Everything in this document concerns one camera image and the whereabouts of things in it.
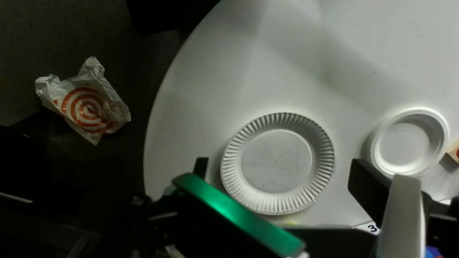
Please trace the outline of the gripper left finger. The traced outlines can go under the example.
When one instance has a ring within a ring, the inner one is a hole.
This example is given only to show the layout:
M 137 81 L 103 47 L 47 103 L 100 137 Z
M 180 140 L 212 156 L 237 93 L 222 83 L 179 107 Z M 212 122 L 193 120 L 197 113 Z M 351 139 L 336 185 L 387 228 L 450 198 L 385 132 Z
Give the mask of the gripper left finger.
M 200 176 L 184 173 L 176 178 L 173 183 L 180 192 L 216 213 L 270 255 L 276 258 L 302 258 L 308 255 L 306 243 L 300 238 L 257 216 Z

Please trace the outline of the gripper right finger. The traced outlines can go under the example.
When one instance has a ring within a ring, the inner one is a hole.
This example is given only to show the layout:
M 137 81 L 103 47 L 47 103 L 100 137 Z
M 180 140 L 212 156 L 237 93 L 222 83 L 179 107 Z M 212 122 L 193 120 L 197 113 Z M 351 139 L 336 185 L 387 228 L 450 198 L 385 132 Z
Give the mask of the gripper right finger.
M 421 180 L 395 175 L 378 238 L 377 258 L 425 258 L 425 225 Z

